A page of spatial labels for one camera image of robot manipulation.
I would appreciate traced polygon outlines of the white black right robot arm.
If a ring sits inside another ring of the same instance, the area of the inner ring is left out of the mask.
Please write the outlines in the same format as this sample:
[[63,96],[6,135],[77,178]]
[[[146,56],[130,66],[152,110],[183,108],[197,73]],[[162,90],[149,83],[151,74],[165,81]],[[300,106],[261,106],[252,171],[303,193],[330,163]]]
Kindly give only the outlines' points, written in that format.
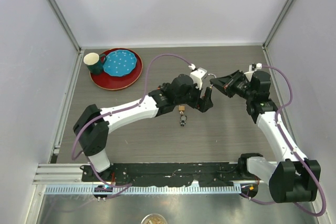
[[256,175],[267,183],[276,203],[314,201],[318,188],[307,168],[319,179],[321,167],[316,160],[309,160],[293,142],[284,126],[278,108],[270,99],[270,74],[261,70],[236,72],[210,83],[222,94],[235,95],[246,100],[246,110],[253,122],[263,132],[275,155],[273,165],[261,156],[252,156],[237,166],[242,179]]

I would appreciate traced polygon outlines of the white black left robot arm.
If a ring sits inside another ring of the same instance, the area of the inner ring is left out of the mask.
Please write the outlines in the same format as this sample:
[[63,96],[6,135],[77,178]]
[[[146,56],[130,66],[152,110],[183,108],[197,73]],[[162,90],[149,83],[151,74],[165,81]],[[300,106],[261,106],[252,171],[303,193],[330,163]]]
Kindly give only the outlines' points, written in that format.
[[111,108],[100,109],[95,104],[86,107],[73,131],[93,167],[94,176],[105,182],[112,174],[106,154],[110,133],[130,123],[170,113],[179,105],[188,105],[204,113],[213,107],[211,95],[212,87],[203,90],[191,77],[181,74],[139,100]]

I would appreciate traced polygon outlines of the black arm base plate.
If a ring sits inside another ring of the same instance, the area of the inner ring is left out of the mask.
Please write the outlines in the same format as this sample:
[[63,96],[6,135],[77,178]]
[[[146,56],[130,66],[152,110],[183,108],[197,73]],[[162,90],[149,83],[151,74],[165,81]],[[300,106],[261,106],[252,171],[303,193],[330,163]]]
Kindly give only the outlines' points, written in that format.
[[113,183],[133,187],[189,187],[197,181],[200,187],[232,186],[238,181],[257,180],[237,163],[114,163],[100,172],[99,178],[89,164],[81,165],[83,182]]

